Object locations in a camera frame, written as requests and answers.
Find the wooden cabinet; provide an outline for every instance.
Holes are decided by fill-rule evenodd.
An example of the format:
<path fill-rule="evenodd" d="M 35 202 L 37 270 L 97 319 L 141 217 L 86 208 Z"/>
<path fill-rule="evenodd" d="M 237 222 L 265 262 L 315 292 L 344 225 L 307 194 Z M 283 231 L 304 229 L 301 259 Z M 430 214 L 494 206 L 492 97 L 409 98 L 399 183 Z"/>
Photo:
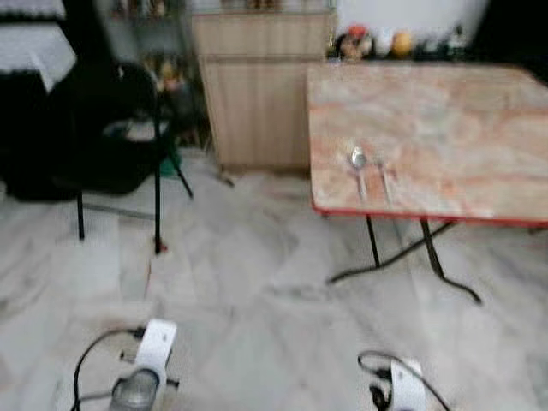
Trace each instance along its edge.
<path fill-rule="evenodd" d="M 331 13 L 196 15 L 193 33 L 219 163 L 309 165 L 306 71 L 323 60 Z"/>

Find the white cloth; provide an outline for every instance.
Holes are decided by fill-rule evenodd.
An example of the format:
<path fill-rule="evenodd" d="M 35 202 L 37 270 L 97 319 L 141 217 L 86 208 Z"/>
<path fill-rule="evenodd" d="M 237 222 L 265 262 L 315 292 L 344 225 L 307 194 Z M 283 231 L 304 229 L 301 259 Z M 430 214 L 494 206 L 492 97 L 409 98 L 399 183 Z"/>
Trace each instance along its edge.
<path fill-rule="evenodd" d="M 76 55 L 56 24 L 0 26 L 0 74 L 38 71 L 49 92 L 75 62 Z"/>
<path fill-rule="evenodd" d="M 0 15 L 11 14 L 60 18 L 66 15 L 62 0 L 0 0 Z"/>

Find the red table edge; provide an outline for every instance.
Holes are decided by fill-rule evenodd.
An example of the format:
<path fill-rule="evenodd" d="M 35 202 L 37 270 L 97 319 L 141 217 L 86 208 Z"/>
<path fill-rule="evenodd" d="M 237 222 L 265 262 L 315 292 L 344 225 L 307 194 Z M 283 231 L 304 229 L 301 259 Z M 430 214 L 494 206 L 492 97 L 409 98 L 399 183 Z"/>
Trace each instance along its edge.
<path fill-rule="evenodd" d="M 312 209 L 321 215 L 327 216 L 339 216 L 339 217 L 379 217 L 379 218 L 394 218 L 394 219 L 418 219 L 418 220 L 441 220 L 446 223 L 482 223 L 488 225 L 505 225 L 511 227 L 524 227 L 524 228 L 548 228 L 548 220 L 520 220 L 516 218 L 482 218 L 482 217 L 456 217 L 447 216 L 443 214 L 420 214 L 414 212 L 405 211 L 363 211 L 352 208 L 337 208 L 327 209 L 317 206 L 314 203 L 314 197 L 312 196 Z"/>

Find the spoon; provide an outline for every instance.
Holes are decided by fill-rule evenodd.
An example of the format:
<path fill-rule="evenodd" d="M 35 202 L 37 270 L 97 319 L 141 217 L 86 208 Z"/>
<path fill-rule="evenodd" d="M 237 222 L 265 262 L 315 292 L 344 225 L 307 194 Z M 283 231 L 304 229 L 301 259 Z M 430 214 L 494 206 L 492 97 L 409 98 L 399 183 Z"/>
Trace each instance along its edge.
<path fill-rule="evenodd" d="M 352 150 L 352 154 L 350 155 L 350 163 L 356 172 L 356 178 L 358 179 L 358 193 L 360 193 L 360 198 L 363 201 L 366 196 L 366 182 L 364 181 L 361 171 L 367 165 L 367 159 L 360 147 L 355 147 L 354 150 Z"/>

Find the yellow ball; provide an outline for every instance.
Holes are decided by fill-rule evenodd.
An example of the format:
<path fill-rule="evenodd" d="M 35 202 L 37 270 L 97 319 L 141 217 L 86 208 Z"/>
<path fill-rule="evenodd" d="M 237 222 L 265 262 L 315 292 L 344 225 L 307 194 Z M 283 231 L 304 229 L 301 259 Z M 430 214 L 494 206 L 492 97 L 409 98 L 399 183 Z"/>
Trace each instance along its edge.
<path fill-rule="evenodd" d="M 397 57 L 405 57 L 413 50 L 413 36 L 410 32 L 397 32 L 392 42 L 392 53 Z"/>

